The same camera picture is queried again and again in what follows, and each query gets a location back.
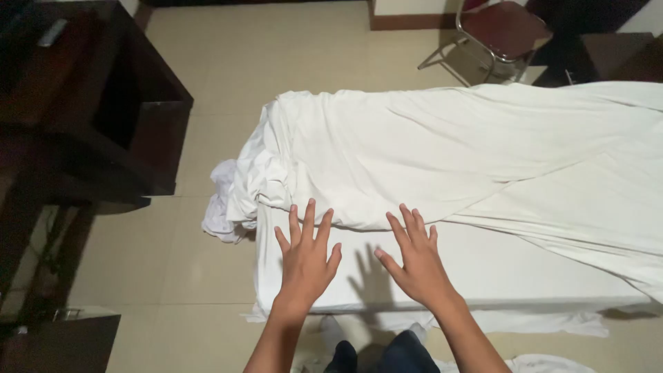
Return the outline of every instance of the chair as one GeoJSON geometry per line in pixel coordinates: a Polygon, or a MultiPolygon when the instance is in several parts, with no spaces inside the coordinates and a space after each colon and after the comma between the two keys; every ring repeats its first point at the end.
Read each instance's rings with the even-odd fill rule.
{"type": "Polygon", "coordinates": [[[442,54],[442,49],[454,43],[488,70],[483,79],[484,83],[493,75],[497,61],[514,65],[524,61],[524,66],[514,79],[515,82],[520,81],[534,53],[552,38],[552,32],[546,28],[544,21],[513,1],[502,1],[480,9],[476,13],[464,13],[486,2],[487,0],[461,0],[455,19],[457,32],[417,68],[421,70],[443,62],[445,56],[442,54]],[[459,42],[461,39],[466,39],[463,42],[470,40],[482,46],[491,56],[491,65],[486,65],[481,58],[466,50],[463,43],[459,42]],[[431,62],[438,54],[442,58],[431,62]]]}

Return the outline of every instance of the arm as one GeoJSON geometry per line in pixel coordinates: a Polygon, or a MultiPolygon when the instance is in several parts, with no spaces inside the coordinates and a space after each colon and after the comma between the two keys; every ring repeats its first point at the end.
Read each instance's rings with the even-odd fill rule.
{"type": "Polygon", "coordinates": [[[297,206],[290,208],[290,242],[279,227],[276,239],[283,254],[283,280],[263,334],[258,340],[244,373],[285,373],[290,371],[294,348],[304,319],[313,302],[322,295],[336,275],[341,262],[341,244],[336,244],[327,260],[327,241],[333,210],[322,217],[313,239],[316,201],[309,200],[300,231],[297,206]]]}
{"type": "Polygon", "coordinates": [[[438,255],[435,226],[428,235],[417,209],[410,212],[401,204],[400,211],[407,232],[390,212],[387,219],[400,246],[403,267],[380,249],[375,256],[407,295],[433,312],[461,372],[510,372],[449,281],[438,255]]]}

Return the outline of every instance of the right hand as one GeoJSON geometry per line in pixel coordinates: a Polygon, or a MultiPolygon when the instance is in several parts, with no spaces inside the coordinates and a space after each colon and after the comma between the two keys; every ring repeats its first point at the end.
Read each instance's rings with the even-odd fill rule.
{"type": "Polygon", "coordinates": [[[400,212],[405,221],[407,232],[400,222],[390,212],[387,220],[396,236],[403,257],[403,267],[400,267],[389,254],[376,249],[374,254],[380,260],[396,281],[396,284],[412,299],[423,304],[433,311],[447,300],[459,295],[455,292],[444,271],[442,261],[438,255],[438,231],[432,225],[430,235],[426,233],[424,219],[417,209],[412,212],[405,204],[401,204],[400,212]]]}

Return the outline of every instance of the left hand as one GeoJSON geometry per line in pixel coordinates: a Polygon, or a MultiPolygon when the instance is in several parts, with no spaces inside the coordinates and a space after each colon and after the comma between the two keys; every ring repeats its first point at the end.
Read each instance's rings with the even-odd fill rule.
{"type": "Polygon", "coordinates": [[[313,302],[322,295],[336,275],[341,262],[341,244],[334,245],[327,260],[327,241],[332,227],[333,210],[322,217],[318,234],[313,239],[316,201],[311,198],[306,206],[304,225],[299,228],[297,206],[290,207],[290,242],[279,227],[275,227],[276,240],[283,253],[283,281],[274,300],[274,308],[284,307],[297,313],[308,313],[313,302]]]}

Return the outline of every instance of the forearm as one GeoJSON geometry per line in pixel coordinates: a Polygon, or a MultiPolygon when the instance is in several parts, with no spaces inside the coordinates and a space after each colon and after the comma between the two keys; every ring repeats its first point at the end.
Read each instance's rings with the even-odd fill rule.
{"type": "Polygon", "coordinates": [[[432,306],[453,356],[463,373],[510,372],[455,291],[432,306]]]}
{"type": "Polygon", "coordinates": [[[267,324],[244,373],[285,373],[290,371],[308,308],[287,299],[274,300],[267,324]]]}

